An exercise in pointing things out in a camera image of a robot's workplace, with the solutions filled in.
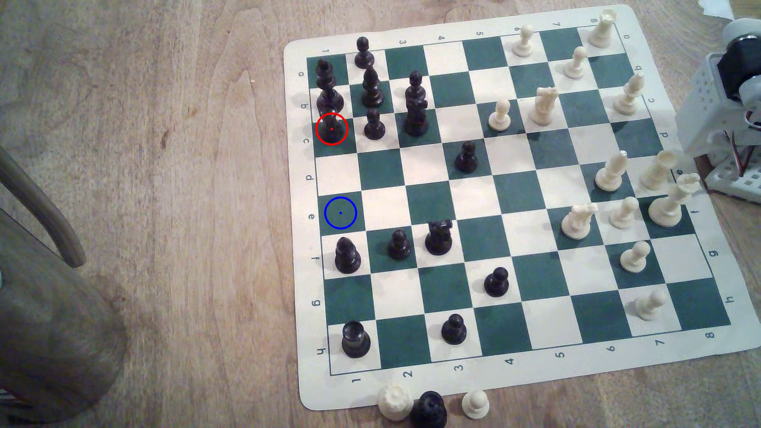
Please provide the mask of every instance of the blue circle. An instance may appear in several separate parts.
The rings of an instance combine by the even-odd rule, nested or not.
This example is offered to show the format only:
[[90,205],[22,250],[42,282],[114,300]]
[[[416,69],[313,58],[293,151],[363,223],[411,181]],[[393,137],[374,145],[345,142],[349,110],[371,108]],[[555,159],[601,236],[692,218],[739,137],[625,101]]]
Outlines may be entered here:
[[[352,220],[352,222],[351,222],[351,223],[349,223],[349,225],[348,225],[348,226],[345,226],[345,227],[342,227],[342,228],[338,228],[338,227],[334,226],[334,225],[333,225],[333,224],[330,222],[330,220],[328,220],[328,206],[330,206],[330,203],[331,203],[332,201],[334,201],[334,200],[337,200],[337,199],[345,199],[345,200],[348,200],[348,201],[349,201],[349,203],[351,203],[351,204],[352,204],[352,206],[354,207],[354,219]],[[354,222],[356,222],[356,221],[357,221],[357,214],[358,214],[358,213],[357,213],[357,206],[356,206],[356,205],[354,205],[354,203],[352,202],[352,200],[351,200],[351,199],[349,199],[349,198],[347,198],[347,197],[345,197],[345,196],[336,196],[336,197],[334,197],[333,199],[329,200],[329,201],[328,201],[328,203],[327,203],[327,204],[325,204],[325,210],[323,211],[323,216],[325,217],[325,221],[326,221],[326,222],[327,222],[327,223],[330,225],[330,227],[332,227],[332,228],[334,228],[334,229],[338,229],[338,230],[343,230],[343,229],[347,229],[347,228],[350,228],[350,227],[352,227],[352,225],[354,224]]]

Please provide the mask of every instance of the wood grain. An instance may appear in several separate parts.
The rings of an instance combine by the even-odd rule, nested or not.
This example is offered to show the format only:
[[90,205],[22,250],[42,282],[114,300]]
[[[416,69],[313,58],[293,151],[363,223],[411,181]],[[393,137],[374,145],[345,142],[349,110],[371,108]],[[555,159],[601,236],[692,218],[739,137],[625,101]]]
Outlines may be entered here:
[[[291,40],[606,2],[0,0],[0,142],[125,318],[123,377],[77,426],[392,426],[298,398],[282,51]],[[726,22],[627,2],[678,108]],[[761,308],[761,207],[712,196]],[[0,206],[46,244],[20,204]],[[758,426],[761,351],[490,391],[448,426]]]

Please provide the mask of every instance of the white pawn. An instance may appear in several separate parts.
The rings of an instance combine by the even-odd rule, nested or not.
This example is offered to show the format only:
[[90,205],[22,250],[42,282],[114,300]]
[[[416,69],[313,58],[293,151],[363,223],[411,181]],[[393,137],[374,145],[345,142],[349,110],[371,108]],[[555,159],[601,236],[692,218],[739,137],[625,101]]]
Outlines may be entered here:
[[568,61],[563,67],[563,74],[565,77],[572,78],[574,80],[580,79],[584,75],[584,69],[581,67],[581,62],[587,58],[587,48],[579,46],[573,50],[573,59]]
[[634,212],[639,208],[639,201],[633,196],[627,196],[621,207],[610,213],[610,224],[615,228],[628,229],[634,224]]
[[560,229],[571,239],[584,239],[589,234],[592,223],[592,215],[597,212],[596,203],[574,205],[563,221]]
[[521,27],[521,41],[513,43],[513,53],[515,55],[518,55],[522,58],[526,58],[527,56],[531,55],[531,36],[533,36],[533,27],[531,27],[529,24]]
[[378,410],[387,419],[402,420],[409,416],[415,398],[407,388],[392,383],[383,387],[378,393]]
[[653,321],[658,317],[660,307],[668,302],[668,294],[663,289],[657,289],[648,296],[638,297],[634,301],[637,316],[645,321]]
[[489,412],[489,397],[481,390],[471,391],[463,397],[463,413],[470,419],[481,419]]
[[645,268],[647,263],[645,258],[648,254],[650,254],[650,244],[645,241],[637,242],[634,247],[621,254],[621,267],[631,273],[640,273]]
[[558,99],[558,90],[555,88],[537,88],[537,97],[534,98],[533,110],[529,113],[529,118],[539,125],[547,126],[552,122],[550,113],[555,106],[555,100]]
[[510,126],[510,101],[497,101],[497,108],[489,115],[489,126],[495,131],[504,131]]

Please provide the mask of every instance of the red circle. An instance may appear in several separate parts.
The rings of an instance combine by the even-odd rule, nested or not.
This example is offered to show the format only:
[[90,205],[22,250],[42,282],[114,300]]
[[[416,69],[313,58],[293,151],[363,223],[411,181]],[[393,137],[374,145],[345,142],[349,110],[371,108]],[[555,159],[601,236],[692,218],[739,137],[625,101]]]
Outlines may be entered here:
[[[344,134],[343,138],[340,139],[338,142],[325,142],[325,141],[323,141],[323,139],[320,138],[320,133],[317,131],[317,126],[320,125],[320,121],[323,119],[323,117],[325,117],[325,116],[327,116],[329,114],[335,114],[336,116],[340,117],[341,119],[343,119],[343,124],[346,125],[346,134]],[[346,122],[346,119],[344,119],[343,116],[341,116],[338,113],[334,113],[334,112],[331,111],[329,113],[325,113],[324,115],[320,116],[319,119],[317,119],[317,123],[314,124],[314,135],[316,135],[317,139],[319,139],[325,145],[338,145],[338,144],[341,144],[343,142],[343,140],[346,139],[347,136],[349,136],[349,124]]]

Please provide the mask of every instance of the chessboard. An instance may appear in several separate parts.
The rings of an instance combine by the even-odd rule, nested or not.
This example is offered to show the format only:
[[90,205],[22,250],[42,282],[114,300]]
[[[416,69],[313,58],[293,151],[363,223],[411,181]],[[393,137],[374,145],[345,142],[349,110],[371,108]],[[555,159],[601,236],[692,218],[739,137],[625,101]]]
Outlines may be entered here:
[[[500,388],[631,369],[758,347],[761,327],[711,200],[700,189],[674,227],[648,216],[676,177],[695,172],[680,154],[674,110],[632,10],[617,14],[611,44],[588,42],[604,8],[582,8],[378,33],[297,40],[285,48],[285,103],[293,225],[298,377],[301,401],[313,410],[377,403],[389,382],[414,396]],[[533,51],[512,53],[525,24]],[[385,135],[365,137],[368,109],[356,41],[369,40],[385,100]],[[564,65],[584,46],[583,77]],[[317,135],[317,62],[333,68],[345,122],[339,143]],[[426,91],[428,130],[404,130],[405,90],[418,71]],[[613,102],[633,73],[645,87],[636,112]],[[559,95],[548,126],[530,118],[537,88]],[[489,125],[498,101],[509,101],[510,126]],[[455,158],[475,145],[477,168]],[[640,177],[669,149],[680,162],[659,190]],[[602,191],[594,176],[612,155],[629,156],[622,184]],[[631,228],[610,214],[633,196]],[[596,203],[581,239],[561,231],[571,206]],[[451,249],[431,254],[428,222],[451,220]],[[389,257],[392,233],[403,230],[410,255]],[[358,270],[336,268],[346,237],[361,257]],[[652,248],[640,273],[624,270],[623,251]],[[508,271],[508,291],[491,297],[485,278]],[[662,290],[659,316],[644,321],[633,302]],[[459,314],[464,342],[446,343],[441,326]],[[369,351],[349,358],[342,329],[361,323]]]

